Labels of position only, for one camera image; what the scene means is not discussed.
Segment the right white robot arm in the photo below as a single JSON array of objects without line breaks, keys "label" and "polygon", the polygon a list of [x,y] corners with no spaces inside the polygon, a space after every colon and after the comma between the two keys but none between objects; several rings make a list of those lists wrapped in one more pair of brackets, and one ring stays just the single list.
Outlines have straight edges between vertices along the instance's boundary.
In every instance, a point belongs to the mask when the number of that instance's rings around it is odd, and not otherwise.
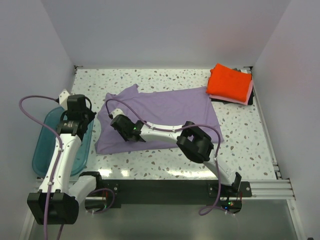
[{"label": "right white robot arm", "polygon": [[218,137],[217,147],[214,147],[212,138],[202,130],[210,126],[204,124],[187,121],[184,125],[168,126],[141,120],[134,123],[124,113],[111,113],[109,117],[111,127],[126,142],[160,141],[176,144],[187,159],[203,164],[218,178],[227,196],[233,197],[241,190],[241,175],[227,163],[218,160],[221,136],[216,129],[212,128]]}]

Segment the purple t shirt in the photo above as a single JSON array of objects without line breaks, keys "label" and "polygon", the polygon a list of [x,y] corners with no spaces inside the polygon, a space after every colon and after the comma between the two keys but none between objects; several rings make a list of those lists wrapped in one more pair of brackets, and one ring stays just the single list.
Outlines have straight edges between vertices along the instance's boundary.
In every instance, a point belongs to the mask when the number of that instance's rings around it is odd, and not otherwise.
[{"label": "purple t shirt", "polygon": [[107,104],[97,115],[101,125],[100,136],[95,143],[97,154],[109,155],[133,151],[176,148],[175,143],[162,141],[130,142],[125,141],[114,130],[108,112],[121,109],[133,122],[139,118],[166,126],[183,125],[187,121],[204,124],[203,130],[210,135],[213,143],[223,140],[220,124],[206,88],[171,90],[162,92],[139,92],[138,85],[125,88],[119,94],[107,93]]}]

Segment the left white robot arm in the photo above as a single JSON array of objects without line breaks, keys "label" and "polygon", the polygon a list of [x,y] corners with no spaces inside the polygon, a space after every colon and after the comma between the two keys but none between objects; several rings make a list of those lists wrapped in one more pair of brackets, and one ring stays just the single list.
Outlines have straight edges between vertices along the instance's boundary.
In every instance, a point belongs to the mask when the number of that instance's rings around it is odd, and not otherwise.
[{"label": "left white robot arm", "polygon": [[64,109],[58,124],[55,128],[43,124],[55,136],[50,165],[38,191],[27,197],[27,205],[40,225],[74,224],[86,196],[99,196],[104,190],[97,171],[80,174],[69,186],[77,152],[96,116],[91,101],[83,94],[63,91],[56,102]]}]

